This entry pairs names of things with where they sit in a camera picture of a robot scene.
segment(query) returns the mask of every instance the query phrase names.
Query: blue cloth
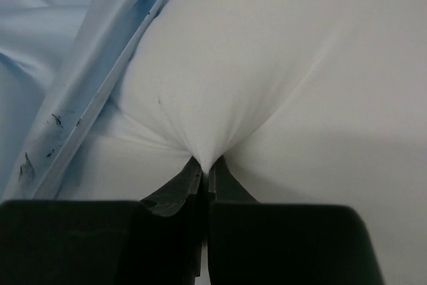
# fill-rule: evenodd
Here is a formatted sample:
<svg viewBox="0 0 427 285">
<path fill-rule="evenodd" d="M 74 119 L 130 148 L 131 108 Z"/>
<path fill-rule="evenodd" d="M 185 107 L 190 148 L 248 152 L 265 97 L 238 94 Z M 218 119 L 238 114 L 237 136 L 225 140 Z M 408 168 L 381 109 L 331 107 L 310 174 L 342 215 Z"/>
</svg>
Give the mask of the blue cloth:
<svg viewBox="0 0 427 285">
<path fill-rule="evenodd" d="M 0 0 L 4 200 L 55 196 L 63 171 L 164 2 Z"/>
</svg>

